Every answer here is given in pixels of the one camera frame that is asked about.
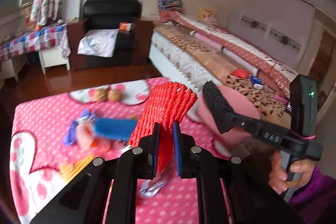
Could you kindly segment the purple right sleeve forearm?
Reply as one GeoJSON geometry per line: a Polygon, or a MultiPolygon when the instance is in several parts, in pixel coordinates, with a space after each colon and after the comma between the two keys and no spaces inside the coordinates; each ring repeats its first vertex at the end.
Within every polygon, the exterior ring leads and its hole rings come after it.
{"type": "Polygon", "coordinates": [[[310,181],[296,190],[289,205],[305,223],[333,223],[335,216],[336,186],[335,178],[314,168],[310,181]]]}

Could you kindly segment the right hand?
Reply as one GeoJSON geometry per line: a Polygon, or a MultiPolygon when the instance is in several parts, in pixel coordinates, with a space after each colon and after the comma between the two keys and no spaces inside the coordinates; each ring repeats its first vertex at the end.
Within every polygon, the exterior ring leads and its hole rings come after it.
{"type": "MultiPolygon", "coordinates": [[[[286,182],[288,174],[281,167],[282,156],[280,152],[275,151],[271,158],[272,170],[269,174],[269,185],[278,194],[288,190],[288,183],[286,182]]],[[[297,187],[302,188],[311,179],[315,168],[315,162],[310,159],[302,159],[295,161],[290,166],[290,171],[294,173],[301,173],[301,178],[297,180],[297,187]]]]}

